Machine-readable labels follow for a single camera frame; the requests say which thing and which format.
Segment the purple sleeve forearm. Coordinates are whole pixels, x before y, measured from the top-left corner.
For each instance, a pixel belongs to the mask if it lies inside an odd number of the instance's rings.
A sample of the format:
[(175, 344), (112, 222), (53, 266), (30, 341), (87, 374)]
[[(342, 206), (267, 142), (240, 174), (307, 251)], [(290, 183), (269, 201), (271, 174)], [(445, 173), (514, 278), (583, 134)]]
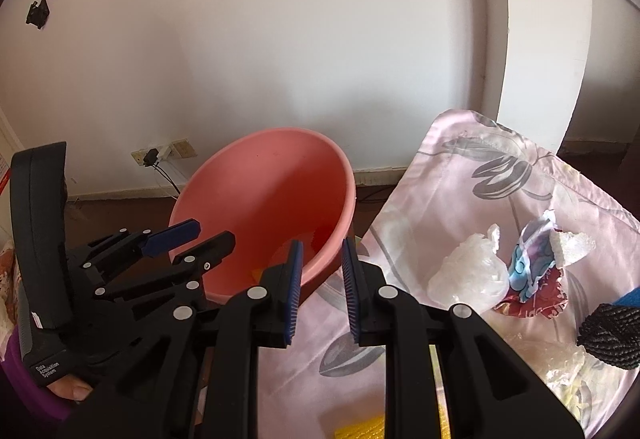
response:
[(13, 329), (6, 340), (6, 350), (2, 355), (1, 368), (8, 379), (9, 386), (16, 394), (17, 400), (38, 421), (58, 425), (72, 413), (73, 406), (70, 401), (55, 396), (48, 388), (39, 387), (24, 367), (18, 327)]

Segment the person's left hand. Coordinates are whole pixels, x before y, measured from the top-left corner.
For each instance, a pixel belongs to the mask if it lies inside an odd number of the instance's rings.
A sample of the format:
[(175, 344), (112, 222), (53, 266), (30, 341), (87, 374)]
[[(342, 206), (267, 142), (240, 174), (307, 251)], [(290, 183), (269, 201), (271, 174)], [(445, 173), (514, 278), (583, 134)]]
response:
[(51, 393), (62, 399), (81, 402), (92, 392), (92, 387), (74, 375), (65, 375), (48, 386)]

